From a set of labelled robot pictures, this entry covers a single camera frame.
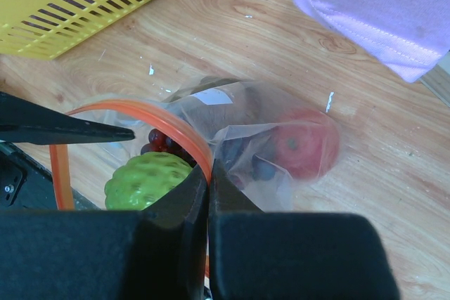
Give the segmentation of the red apple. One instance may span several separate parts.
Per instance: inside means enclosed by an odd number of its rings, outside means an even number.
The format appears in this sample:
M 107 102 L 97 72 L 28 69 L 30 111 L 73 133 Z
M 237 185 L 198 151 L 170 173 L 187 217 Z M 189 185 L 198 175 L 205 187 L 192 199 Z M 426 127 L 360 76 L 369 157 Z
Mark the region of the red apple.
M 298 108 L 282 115 L 274 131 L 277 165 L 296 179 L 322 177 L 340 151 L 337 124 L 314 109 Z

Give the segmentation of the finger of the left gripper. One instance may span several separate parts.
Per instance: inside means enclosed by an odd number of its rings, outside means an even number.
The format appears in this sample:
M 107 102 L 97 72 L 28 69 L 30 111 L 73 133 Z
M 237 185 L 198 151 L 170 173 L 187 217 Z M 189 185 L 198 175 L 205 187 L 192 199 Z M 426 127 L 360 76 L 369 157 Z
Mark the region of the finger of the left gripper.
M 109 143 L 135 139 L 131 129 L 69 117 L 1 93 L 1 141 L 35 145 Z

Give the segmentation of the green custard apple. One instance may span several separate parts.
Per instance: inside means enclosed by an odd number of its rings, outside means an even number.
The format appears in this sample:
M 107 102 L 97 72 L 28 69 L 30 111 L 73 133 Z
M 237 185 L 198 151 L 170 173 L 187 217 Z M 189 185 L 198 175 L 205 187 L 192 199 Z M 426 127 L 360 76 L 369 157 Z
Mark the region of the green custard apple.
M 116 169 L 105 184 L 105 207 L 141 211 L 177 187 L 191 172 L 187 162 L 167 152 L 135 156 Z

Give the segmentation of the black grape bunch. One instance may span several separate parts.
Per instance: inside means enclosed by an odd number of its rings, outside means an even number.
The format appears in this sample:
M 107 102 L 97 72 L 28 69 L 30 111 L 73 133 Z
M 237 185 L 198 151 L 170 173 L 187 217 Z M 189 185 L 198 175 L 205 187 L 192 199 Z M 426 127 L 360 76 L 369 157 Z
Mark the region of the black grape bunch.
M 269 132 L 226 140 L 221 160 L 230 181 L 240 190 L 254 181 L 270 181 L 276 174 L 276 147 Z

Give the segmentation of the clear zip top bag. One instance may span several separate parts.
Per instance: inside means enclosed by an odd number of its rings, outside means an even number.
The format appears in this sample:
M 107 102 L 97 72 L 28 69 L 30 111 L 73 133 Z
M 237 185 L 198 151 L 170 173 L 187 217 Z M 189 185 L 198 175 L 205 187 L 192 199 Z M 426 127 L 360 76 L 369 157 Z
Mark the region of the clear zip top bag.
M 224 141 L 264 132 L 274 139 L 280 117 L 298 108 L 317 110 L 267 82 L 211 77 L 174 92 L 162 102 L 108 94 L 82 103 L 69 111 L 68 116 L 134 132 L 135 139 L 130 141 L 79 145 L 75 149 L 77 154 L 92 155 L 94 164 L 100 167 L 94 205 L 106 209 L 105 184 L 116 169 L 141 155 L 152 129 L 172 138 L 193 157 L 197 164 L 192 170 L 199 167 L 210 177 L 214 163 L 222 162 Z M 321 177 L 296 179 L 277 165 L 276 158 L 274 164 L 277 172 L 270 181 L 254 181 L 243 190 L 236 187 L 264 211 L 290 211 L 296 187 Z

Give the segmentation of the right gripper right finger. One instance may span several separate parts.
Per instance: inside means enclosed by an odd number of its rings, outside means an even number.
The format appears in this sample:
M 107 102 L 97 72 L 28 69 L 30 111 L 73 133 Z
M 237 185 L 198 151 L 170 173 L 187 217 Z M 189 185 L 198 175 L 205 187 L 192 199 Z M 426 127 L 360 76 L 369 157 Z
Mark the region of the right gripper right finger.
M 264 212 L 216 161 L 210 183 L 215 299 L 399 299 L 382 241 L 358 214 Z

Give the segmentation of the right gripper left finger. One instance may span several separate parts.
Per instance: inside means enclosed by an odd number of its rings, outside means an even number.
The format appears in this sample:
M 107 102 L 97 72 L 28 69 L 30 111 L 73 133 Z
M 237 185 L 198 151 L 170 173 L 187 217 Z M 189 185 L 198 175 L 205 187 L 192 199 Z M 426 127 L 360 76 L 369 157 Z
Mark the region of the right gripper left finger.
M 208 184 L 199 167 L 143 211 L 1 213 L 2 299 L 202 299 Z

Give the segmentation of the dark grape bunch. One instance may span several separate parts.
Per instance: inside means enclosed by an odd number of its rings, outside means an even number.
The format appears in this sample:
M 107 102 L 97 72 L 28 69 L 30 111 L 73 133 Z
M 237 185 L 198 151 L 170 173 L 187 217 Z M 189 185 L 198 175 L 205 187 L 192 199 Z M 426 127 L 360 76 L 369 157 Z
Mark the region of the dark grape bunch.
M 158 129 L 152 129 L 149 132 L 148 142 L 141 148 L 142 155 L 147 152 L 166 152 L 176 155 L 191 167 L 194 167 L 197 164 L 193 157 L 188 154 L 183 147 Z

